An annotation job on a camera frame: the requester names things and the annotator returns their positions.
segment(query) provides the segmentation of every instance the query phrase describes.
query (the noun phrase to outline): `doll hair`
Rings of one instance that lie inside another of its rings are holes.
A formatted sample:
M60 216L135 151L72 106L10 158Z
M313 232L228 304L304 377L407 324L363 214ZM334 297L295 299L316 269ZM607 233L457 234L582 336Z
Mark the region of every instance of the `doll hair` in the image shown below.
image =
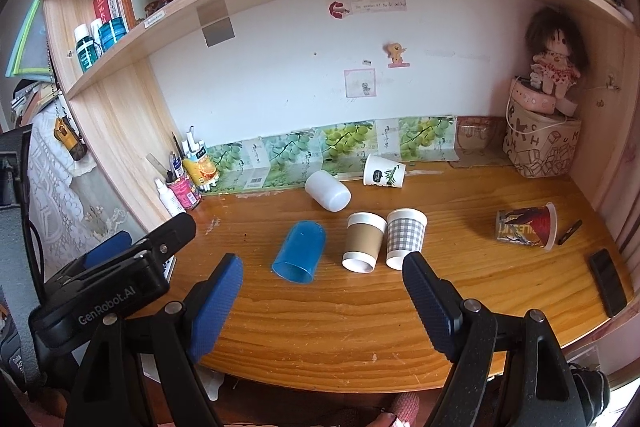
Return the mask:
M562 30L569 48L569 60L578 71L583 72L589 67L589 57L582 40L582 35L576 23L566 14L545 7L537 12L529 23L525 40L529 53L538 55L546 51L546 42L556 30Z

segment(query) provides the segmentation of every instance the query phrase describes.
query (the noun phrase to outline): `white paper cup with leaf print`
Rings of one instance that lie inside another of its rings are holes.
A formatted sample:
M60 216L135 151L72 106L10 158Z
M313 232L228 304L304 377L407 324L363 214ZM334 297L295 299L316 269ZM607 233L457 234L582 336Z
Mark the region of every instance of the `white paper cup with leaf print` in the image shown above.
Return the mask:
M365 185L379 187L402 187L406 166L393 160L370 154L364 164Z
M386 265L402 269L405 256L422 251L427 216L414 208L398 208L386 216Z

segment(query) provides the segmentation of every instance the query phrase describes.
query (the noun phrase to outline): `blue container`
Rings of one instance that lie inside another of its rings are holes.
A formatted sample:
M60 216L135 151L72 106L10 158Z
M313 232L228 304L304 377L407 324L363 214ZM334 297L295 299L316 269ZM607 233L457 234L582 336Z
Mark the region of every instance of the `blue container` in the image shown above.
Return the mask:
M308 283L314 279L324 250L324 228L314 221L299 221L287 234L271 269L291 282Z
M105 22L100 26L98 32L100 33L100 44L104 52L127 34L122 17L116 17Z

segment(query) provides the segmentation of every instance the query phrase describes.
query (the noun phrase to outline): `keychain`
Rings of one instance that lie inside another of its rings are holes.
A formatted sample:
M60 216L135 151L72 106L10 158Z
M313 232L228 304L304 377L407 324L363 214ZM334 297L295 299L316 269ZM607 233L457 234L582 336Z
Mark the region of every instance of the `keychain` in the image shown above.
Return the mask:
M56 74L53 71L53 65L51 64L51 54L49 51L49 39L47 39L47 58L49 59L49 73L51 74L51 78L53 82L51 83L51 92L55 96L54 106L56 108L56 125L53 129L53 136L56 140L62 143L65 146L66 150L69 151L71 158L74 161L80 161L87 152L87 147L82 142L82 137L79 136L78 133L74 130L69 122L69 118L66 114L65 106L60 102L59 98L62 95L62 90L58 85L58 79ZM60 116L60 104L62 106L63 115Z

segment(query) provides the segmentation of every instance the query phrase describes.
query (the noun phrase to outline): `doll face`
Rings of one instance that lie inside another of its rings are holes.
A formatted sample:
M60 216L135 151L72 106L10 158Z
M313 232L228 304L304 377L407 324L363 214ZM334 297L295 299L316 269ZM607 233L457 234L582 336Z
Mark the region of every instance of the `doll face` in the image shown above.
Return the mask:
M556 30L553 32L551 38L546 42L546 48L550 52L558 53L566 57L571 55L569 42L564 36L564 32L562 30Z

